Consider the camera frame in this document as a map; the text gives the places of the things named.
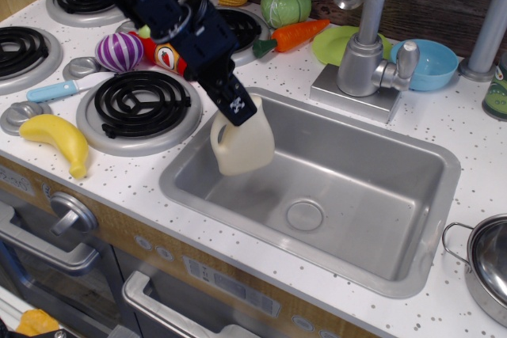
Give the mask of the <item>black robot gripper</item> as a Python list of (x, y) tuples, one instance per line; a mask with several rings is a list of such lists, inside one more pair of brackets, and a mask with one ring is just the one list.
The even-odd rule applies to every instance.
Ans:
[(151, 39), (168, 43), (183, 58), (183, 75), (198, 81), (218, 110), (238, 127), (257, 106), (234, 75), (231, 58), (238, 40), (209, 0), (131, 0), (130, 5)]

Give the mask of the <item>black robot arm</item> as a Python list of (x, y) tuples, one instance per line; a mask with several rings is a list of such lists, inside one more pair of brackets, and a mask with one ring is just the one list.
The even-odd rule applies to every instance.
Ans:
[(186, 62), (190, 78), (206, 91), (235, 126), (246, 122), (257, 107), (234, 76), (235, 34), (210, 0), (106, 0), (151, 38), (171, 44)]

